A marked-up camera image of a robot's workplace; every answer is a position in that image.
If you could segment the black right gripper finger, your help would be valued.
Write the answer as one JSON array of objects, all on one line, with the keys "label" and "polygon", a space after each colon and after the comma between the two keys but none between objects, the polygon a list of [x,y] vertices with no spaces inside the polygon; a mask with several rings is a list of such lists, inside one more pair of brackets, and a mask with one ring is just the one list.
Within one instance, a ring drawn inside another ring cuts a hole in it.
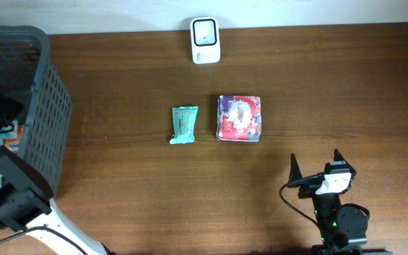
[{"label": "black right gripper finger", "polygon": [[334,150],[334,162],[344,162],[344,165],[349,169],[351,176],[356,176],[356,170],[344,159],[341,152],[338,149]]},{"label": "black right gripper finger", "polygon": [[290,173],[288,178],[288,183],[294,183],[302,179],[302,173],[298,165],[298,161],[295,154],[290,155]]}]

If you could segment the pink purple tissue pack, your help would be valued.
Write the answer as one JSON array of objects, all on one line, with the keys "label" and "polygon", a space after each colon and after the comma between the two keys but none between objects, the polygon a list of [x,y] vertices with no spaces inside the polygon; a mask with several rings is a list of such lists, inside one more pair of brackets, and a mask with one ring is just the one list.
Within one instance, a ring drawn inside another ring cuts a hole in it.
[{"label": "pink purple tissue pack", "polygon": [[258,96],[220,96],[217,132],[220,141],[258,142],[262,131],[261,98]]}]

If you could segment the teal wet wipes pack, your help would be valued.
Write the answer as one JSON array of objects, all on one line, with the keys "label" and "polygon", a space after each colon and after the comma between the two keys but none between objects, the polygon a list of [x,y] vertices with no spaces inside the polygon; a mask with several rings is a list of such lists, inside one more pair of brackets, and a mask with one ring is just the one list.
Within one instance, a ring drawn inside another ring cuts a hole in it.
[{"label": "teal wet wipes pack", "polygon": [[194,130],[197,115],[197,106],[172,108],[174,134],[169,141],[171,145],[195,142]]}]

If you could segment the orange small tissue pack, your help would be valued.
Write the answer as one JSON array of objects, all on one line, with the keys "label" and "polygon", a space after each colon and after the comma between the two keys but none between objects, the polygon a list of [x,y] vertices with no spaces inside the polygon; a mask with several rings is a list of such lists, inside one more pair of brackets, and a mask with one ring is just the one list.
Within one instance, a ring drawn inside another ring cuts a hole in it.
[{"label": "orange small tissue pack", "polygon": [[19,150],[22,136],[23,126],[19,125],[17,120],[13,120],[9,126],[0,130],[0,138],[3,140],[4,146],[15,153]]}]

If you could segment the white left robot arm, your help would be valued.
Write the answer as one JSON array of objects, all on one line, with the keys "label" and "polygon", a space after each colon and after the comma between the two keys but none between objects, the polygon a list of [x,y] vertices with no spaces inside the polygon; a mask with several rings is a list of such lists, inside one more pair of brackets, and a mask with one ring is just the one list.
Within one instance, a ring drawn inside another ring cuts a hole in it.
[{"label": "white left robot arm", "polygon": [[45,178],[0,138],[0,230],[6,228],[15,233],[0,244],[27,234],[56,254],[111,253],[62,213]]}]

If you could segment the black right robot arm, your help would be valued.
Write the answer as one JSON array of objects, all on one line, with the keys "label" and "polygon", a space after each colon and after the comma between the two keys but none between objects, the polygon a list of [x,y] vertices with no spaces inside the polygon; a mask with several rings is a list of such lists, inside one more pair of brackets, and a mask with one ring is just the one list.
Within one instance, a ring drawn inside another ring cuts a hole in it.
[{"label": "black right robot arm", "polygon": [[[325,164],[318,174],[302,175],[294,154],[290,156],[288,182],[279,190],[280,199],[292,210],[316,225],[322,243],[311,248],[312,254],[390,254],[384,249],[364,250],[368,242],[366,232],[370,211],[354,203],[343,204],[340,196],[351,188],[356,170],[343,158],[339,150],[334,150],[334,159]],[[314,218],[298,210],[283,196],[285,188],[298,189],[299,199],[310,198],[314,207]]]}]

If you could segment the dark grey plastic basket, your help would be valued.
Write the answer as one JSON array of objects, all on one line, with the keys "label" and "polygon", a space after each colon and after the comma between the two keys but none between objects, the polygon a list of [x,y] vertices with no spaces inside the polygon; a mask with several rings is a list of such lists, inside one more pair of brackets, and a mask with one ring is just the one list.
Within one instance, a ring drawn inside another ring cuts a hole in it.
[{"label": "dark grey plastic basket", "polygon": [[41,29],[0,26],[0,95],[23,104],[17,154],[57,191],[72,118],[72,99],[50,59]]}]

